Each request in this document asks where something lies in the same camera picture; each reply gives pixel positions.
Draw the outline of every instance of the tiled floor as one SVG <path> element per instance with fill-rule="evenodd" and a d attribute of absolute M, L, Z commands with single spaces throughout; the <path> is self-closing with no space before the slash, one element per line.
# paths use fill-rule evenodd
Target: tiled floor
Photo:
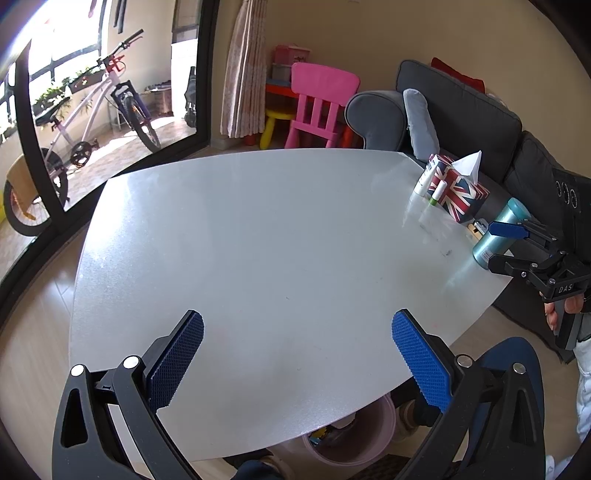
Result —
<path fill-rule="evenodd" d="M 210 148 L 196 156 L 217 153 Z M 18 303 L 0 335 L 0 416 L 21 453 L 43 480 L 51 478 L 55 416 L 70 366 L 69 321 L 84 237 L 85 231 L 72 239 L 46 266 Z M 574 398 L 578 380 L 575 363 L 561 364 L 534 335 L 493 308 L 489 308 L 452 349 L 456 353 L 478 357 L 490 346 L 510 336 L 526 337 L 540 357 L 547 452 L 558 459 L 572 454 L 578 445 L 574 432 Z M 424 435 L 425 431 L 421 431 L 406 442 L 392 444 L 389 451 L 410 456 Z M 342 480 L 348 476 L 343 470 L 334 471 L 318 463 L 300 461 L 297 452 L 286 452 L 281 447 L 274 451 L 296 462 L 292 467 L 298 478 Z M 222 460 L 205 460 L 192 465 L 205 480 L 226 480 L 234 472 Z M 144 466 L 136 467 L 145 472 Z"/>
<path fill-rule="evenodd" d="M 163 147 L 195 133 L 184 120 L 173 117 L 157 118 L 152 121 L 152 125 Z M 70 201 L 66 203 L 66 209 L 105 180 L 150 153 L 137 134 L 128 130 L 117 132 L 115 135 L 110 131 L 101 135 L 98 140 L 102 147 L 93 152 L 83 168 L 68 174 Z M 8 272 L 31 241 L 32 237 L 16 233 L 6 220 L 0 223 L 0 278 Z"/>

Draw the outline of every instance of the teal thermos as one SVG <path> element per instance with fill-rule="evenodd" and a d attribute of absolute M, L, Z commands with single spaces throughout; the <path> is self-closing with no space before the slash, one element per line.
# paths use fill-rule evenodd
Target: teal thermos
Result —
<path fill-rule="evenodd" d="M 503 208 L 503 211 L 495 221 L 503 223 L 518 223 L 523 220 L 529 220 L 530 218 L 531 214 L 525 205 L 516 198 L 510 198 L 507 205 L 505 205 L 505 208 Z M 515 242 L 514 238 L 495 236 L 487 232 L 480 240 L 478 240 L 478 243 L 474 245 L 472 255 L 474 255 L 474 259 L 482 268 L 488 270 L 488 261 L 490 258 L 495 254 L 502 255 L 507 252 L 513 242 Z"/>

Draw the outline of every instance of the curtain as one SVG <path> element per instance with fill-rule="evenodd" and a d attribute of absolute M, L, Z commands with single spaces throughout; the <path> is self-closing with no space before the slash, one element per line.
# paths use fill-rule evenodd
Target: curtain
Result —
<path fill-rule="evenodd" d="M 267 0 L 243 0 L 228 52 L 220 130 L 230 138 L 265 128 Z"/>

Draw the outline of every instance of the gray sofa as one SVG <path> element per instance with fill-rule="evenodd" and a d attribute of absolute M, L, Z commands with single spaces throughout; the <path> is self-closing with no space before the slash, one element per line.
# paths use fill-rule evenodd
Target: gray sofa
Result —
<path fill-rule="evenodd" d="M 560 167 L 542 143 L 522 131 L 519 117 L 503 104 L 449 75 L 415 60 L 404 60 L 398 69 L 395 90 L 361 92 L 345 109 L 349 126 L 370 150 L 402 151 L 413 156 L 407 131 L 402 92 L 419 90 L 427 99 L 441 153 L 460 158 L 482 150 L 479 180 L 491 194 L 477 218 L 495 219 L 510 197 L 521 200 L 537 220 L 561 230 L 561 210 L 552 177 Z M 519 241 L 515 255 L 541 260 L 544 255 Z M 556 349 L 547 327 L 543 303 L 522 279 L 513 279 L 495 302 L 513 321 L 537 333 L 563 359 L 571 353 Z"/>

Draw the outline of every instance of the person's leg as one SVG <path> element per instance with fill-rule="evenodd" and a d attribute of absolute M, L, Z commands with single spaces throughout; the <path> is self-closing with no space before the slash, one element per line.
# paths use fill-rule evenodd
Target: person's leg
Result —
<path fill-rule="evenodd" d="M 284 478 L 271 465 L 260 460 L 249 460 L 240 466 L 232 480 L 284 480 Z"/>
<path fill-rule="evenodd" d="M 542 385 L 542 372 L 540 362 L 530 343 L 522 337 L 512 337 L 503 340 L 490 350 L 485 352 L 476 363 L 481 367 L 506 371 L 513 368 L 513 364 L 520 363 L 525 366 L 525 370 L 530 378 L 530 383 L 537 400 L 538 410 L 542 426 L 544 425 L 544 387 Z M 464 456 L 465 459 L 471 457 L 482 429 L 484 428 L 486 416 L 488 415 L 490 404 L 482 404 L 476 410 L 474 420 L 469 429 L 468 448 Z"/>

